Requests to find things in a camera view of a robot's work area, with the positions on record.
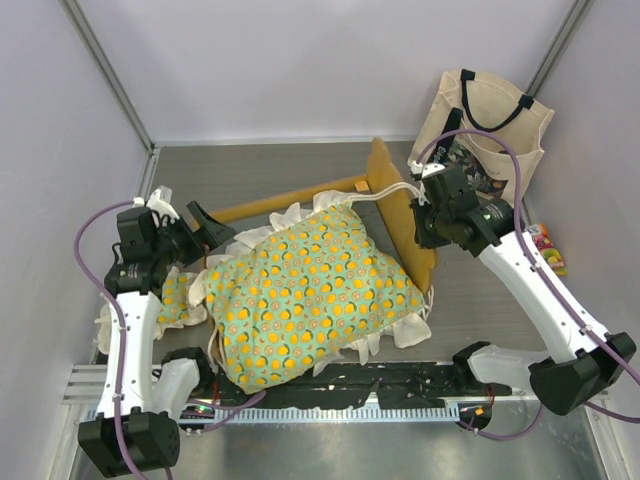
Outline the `wooden pet bed frame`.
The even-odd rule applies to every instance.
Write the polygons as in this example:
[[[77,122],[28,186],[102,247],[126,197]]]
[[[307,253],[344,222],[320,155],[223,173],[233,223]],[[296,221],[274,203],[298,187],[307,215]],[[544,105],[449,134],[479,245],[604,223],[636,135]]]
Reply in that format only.
[[[223,223],[229,223],[282,210],[295,202],[309,203],[315,195],[329,190],[378,194],[401,181],[401,173],[392,161],[388,145],[376,137],[369,144],[366,169],[358,175],[217,209],[211,215]],[[436,253],[422,249],[414,242],[416,228],[409,192],[389,192],[378,199],[376,205],[405,272],[422,293],[428,293],[432,286]]]

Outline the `small lemon print pillow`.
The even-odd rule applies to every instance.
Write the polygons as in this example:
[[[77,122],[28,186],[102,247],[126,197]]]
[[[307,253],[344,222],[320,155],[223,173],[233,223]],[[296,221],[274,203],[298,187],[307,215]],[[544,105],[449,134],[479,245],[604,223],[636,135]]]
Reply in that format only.
[[[161,309],[154,325],[154,339],[161,339],[168,329],[182,329],[195,326],[206,320],[207,313],[202,305],[194,306],[189,301],[189,289],[196,280],[197,274],[180,271],[172,267],[162,287]],[[94,344],[101,354],[107,355],[110,348],[111,312],[110,304],[101,295],[104,305],[95,320],[99,326]]]

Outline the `lemon print pet mattress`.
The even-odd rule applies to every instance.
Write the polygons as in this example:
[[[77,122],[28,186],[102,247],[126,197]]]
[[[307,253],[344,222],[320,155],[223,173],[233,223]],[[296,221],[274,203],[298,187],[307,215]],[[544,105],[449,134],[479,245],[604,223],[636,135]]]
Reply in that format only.
[[[212,320],[210,355],[242,391],[317,373],[345,348],[366,363],[386,335],[398,348],[430,337],[433,294],[369,237],[354,204],[371,201],[330,190],[293,204],[196,277],[189,300]]]

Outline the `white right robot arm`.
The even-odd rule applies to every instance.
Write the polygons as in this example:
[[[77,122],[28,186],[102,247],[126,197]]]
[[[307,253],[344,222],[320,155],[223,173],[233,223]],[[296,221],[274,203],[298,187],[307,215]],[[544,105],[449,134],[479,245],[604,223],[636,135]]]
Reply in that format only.
[[[540,352],[480,342],[451,371],[457,391],[472,395],[486,383],[532,391],[556,415],[566,415],[619,378],[637,347],[612,334],[569,292],[537,251],[505,200],[479,198],[459,167],[410,165],[420,184],[411,203],[415,241],[422,248],[456,244],[509,290],[542,338]]]

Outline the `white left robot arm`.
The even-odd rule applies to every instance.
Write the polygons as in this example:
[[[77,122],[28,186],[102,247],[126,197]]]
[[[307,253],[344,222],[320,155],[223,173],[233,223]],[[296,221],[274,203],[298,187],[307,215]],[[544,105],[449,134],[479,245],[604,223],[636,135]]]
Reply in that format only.
[[[110,309],[110,350],[96,416],[83,422],[78,442],[106,478],[169,472],[180,454],[178,422],[190,398],[205,397],[213,385],[206,354],[182,349],[152,377],[155,325],[162,287],[175,264],[190,266],[232,238],[234,230],[197,202],[187,209],[192,229],[164,200],[121,202],[116,211],[118,242],[103,279],[85,274]]]

